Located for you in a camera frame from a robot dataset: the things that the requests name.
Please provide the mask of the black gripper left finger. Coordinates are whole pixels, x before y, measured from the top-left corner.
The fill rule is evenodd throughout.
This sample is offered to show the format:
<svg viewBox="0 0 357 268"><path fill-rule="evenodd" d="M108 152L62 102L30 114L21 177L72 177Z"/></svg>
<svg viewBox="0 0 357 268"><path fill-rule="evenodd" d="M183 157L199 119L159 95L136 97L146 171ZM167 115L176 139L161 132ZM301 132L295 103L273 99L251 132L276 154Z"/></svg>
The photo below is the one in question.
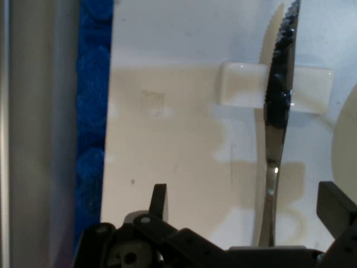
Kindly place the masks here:
<svg viewBox="0 0 357 268"><path fill-rule="evenodd" d="M115 228L88 227L81 235L74 267L223 267L224 251L192 230L165 221L167 185L156 184L148 210Z"/></svg>

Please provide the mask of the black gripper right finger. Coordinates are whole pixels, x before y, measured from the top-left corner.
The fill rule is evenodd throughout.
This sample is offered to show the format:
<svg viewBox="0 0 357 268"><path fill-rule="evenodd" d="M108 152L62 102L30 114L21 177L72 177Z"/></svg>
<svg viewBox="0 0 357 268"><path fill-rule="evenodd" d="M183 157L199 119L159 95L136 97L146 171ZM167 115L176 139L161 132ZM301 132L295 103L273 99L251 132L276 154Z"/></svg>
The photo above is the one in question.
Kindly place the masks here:
<svg viewBox="0 0 357 268"><path fill-rule="evenodd" d="M316 213L334 238L318 267L356 267L356 204L334 182L321 181Z"/></svg>

